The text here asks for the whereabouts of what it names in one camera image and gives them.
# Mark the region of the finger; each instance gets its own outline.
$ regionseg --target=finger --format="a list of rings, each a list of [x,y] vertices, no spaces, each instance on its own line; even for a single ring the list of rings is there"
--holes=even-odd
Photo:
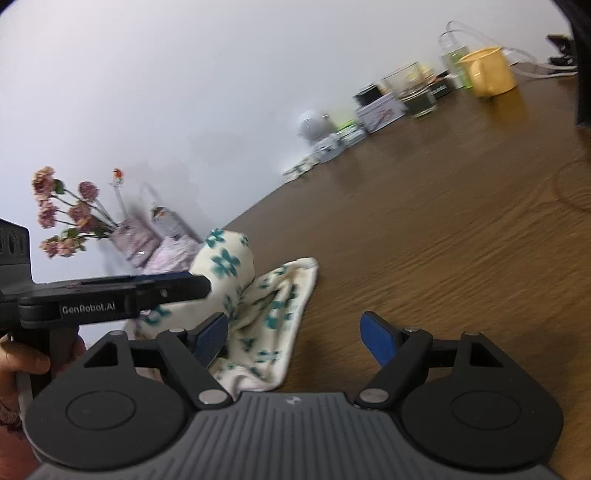
[[[18,342],[0,343],[0,372],[26,372],[42,375],[49,370],[49,357]]]
[[[84,355],[85,352],[86,352],[86,345],[84,343],[84,340],[81,337],[78,337],[76,339],[76,343],[74,344],[74,347],[72,348],[72,356],[70,357],[70,360],[68,361],[68,363],[62,365],[59,369],[57,369],[56,376],[61,375],[65,370],[68,369],[68,367],[74,361],[76,361],[76,359],[78,357]]]
[[[84,355],[84,353],[86,353],[86,345],[84,340],[79,336],[72,349],[72,361],[76,360],[79,356]]]

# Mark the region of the white cable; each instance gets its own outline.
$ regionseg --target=white cable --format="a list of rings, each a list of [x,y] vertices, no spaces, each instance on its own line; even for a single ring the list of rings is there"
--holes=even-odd
[[[452,24],[456,24],[460,28],[452,28]],[[535,78],[535,79],[546,79],[546,78],[553,78],[553,77],[572,77],[574,75],[577,75],[577,71],[576,71],[577,66],[561,67],[561,66],[557,66],[557,65],[551,65],[548,63],[539,62],[538,59],[536,59],[531,53],[526,52],[525,50],[521,50],[520,48],[505,47],[498,40],[496,40],[492,37],[489,37],[485,33],[471,27],[470,25],[466,25],[462,22],[458,22],[457,20],[450,20],[449,22],[447,22],[446,31],[439,36],[439,46],[441,48],[443,48],[441,41],[445,35],[449,35],[449,37],[451,37],[452,41],[455,43],[457,48],[462,46],[458,42],[456,36],[454,35],[454,32],[462,32],[467,35],[471,35],[473,38],[476,38],[477,40],[479,40],[485,44],[492,43],[493,45],[499,45],[499,46],[501,46],[501,48],[503,50],[508,50],[510,52],[517,53],[518,55],[521,55],[521,57],[523,59],[525,59],[525,61],[527,63],[531,63],[531,64],[536,65],[538,67],[542,67],[545,69],[551,69],[551,70],[564,70],[563,72],[560,72],[560,73],[550,73],[550,74],[542,75],[542,74],[538,74],[538,73],[525,72],[523,70],[516,68],[515,66],[511,66],[511,69],[519,75],[523,75],[525,77],[530,77],[530,78]]]

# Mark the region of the yellow mug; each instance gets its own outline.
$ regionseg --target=yellow mug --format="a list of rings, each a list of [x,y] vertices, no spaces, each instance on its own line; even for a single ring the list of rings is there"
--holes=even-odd
[[[472,82],[473,91],[480,97],[492,97],[515,87],[515,79],[500,47],[473,51],[459,62]]]

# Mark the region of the pink patterned bag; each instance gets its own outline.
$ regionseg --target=pink patterned bag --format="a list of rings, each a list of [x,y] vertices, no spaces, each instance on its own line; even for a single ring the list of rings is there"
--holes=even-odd
[[[201,250],[203,244],[183,235],[178,240],[166,237],[148,260],[144,275],[187,271]]]
[[[135,217],[126,218],[113,231],[109,240],[134,267],[143,267],[162,240]]]

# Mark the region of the wood grain surface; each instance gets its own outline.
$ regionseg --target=wood grain surface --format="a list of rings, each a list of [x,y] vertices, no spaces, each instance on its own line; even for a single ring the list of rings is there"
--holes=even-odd
[[[232,222],[258,274],[319,262],[282,389],[356,393],[378,369],[364,310],[436,338],[478,330],[562,406],[551,466],[591,478],[591,142],[575,102],[572,79],[454,92]]]

